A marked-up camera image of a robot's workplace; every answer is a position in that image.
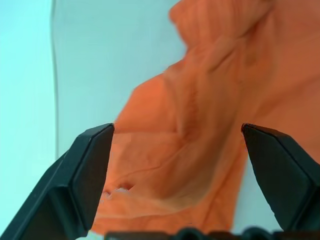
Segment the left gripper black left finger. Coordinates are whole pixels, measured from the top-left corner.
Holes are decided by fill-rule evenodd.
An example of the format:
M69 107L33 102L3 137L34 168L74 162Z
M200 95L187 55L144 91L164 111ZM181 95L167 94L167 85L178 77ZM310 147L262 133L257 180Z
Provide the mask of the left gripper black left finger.
M43 174L0 240L77 240L93 226L105 185L112 123L81 133Z

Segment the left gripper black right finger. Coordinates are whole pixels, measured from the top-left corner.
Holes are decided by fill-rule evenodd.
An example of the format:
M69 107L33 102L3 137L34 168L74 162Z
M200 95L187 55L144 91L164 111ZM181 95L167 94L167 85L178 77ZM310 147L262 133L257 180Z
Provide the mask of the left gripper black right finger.
M320 164L289 135L241 127L257 183L284 231L320 231Z

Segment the orange cloth garment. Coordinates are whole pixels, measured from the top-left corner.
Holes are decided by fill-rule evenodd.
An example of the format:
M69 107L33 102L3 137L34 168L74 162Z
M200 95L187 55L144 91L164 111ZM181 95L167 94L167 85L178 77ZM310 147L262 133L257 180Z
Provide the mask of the orange cloth garment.
M99 235L230 230L243 123L290 135L320 163L320 0L180 0L169 16L186 53L114 123Z

